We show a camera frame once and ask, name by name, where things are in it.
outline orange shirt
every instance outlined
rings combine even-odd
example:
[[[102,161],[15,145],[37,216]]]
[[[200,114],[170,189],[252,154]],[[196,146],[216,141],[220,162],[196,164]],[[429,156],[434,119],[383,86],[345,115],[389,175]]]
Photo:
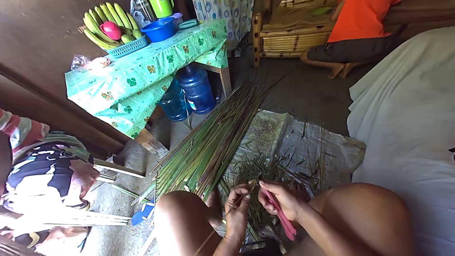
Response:
[[[348,39],[385,37],[384,20],[391,5],[401,0],[344,0],[343,8],[329,42]]]

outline curtain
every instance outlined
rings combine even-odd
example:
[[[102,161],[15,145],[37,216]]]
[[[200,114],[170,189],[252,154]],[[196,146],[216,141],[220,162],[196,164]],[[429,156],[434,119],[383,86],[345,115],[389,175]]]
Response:
[[[226,50],[235,49],[251,30],[254,0],[193,0],[199,20],[226,21]]]

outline blue water jug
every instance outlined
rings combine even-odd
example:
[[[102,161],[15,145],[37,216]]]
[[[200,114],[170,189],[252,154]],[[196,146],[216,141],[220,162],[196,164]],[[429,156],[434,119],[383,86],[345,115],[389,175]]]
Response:
[[[178,84],[178,80],[174,78],[166,93],[161,98],[159,104],[166,113],[167,117],[173,121],[183,121],[191,114],[191,108],[186,102],[182,88]]]
[[[205,114],[215,107],[207,71],[190,63],[178,71],[177,78],[194,113]]]

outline hand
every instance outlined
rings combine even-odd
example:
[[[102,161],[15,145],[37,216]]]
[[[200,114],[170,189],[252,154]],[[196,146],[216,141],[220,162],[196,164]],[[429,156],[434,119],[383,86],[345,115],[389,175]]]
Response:
[[[268,190],[278,200],[278,204],[286,215],[286,218],[290,221],[298,219],[299,211],[303,206],[308,206],[305,202],[300,200],[290,189],[286,188],[279,182],[275,181],[259,181],[258,199],[262,206],[272,215],[277,215],[278,211],[268,201],[268,197],[264,194],[263,190]]]
[[[247,230],[248,208],[250,203],[248,184],[241,184],[231,190],[224,205],[226,213],[225,239],[240,246],[245,240]]]

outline table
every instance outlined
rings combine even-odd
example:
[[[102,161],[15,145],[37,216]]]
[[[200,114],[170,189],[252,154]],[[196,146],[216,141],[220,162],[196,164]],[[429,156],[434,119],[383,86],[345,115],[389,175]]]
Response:
[[[132,139],[141,133],[146,148],[153,138],[144,127],[183,66],[196,61],[218,72],[225,96],[231,92],[226,38],[224,20],[205,21],[122,58],[107,55],[112,64],[100,71],[65,73],[68,99]]]

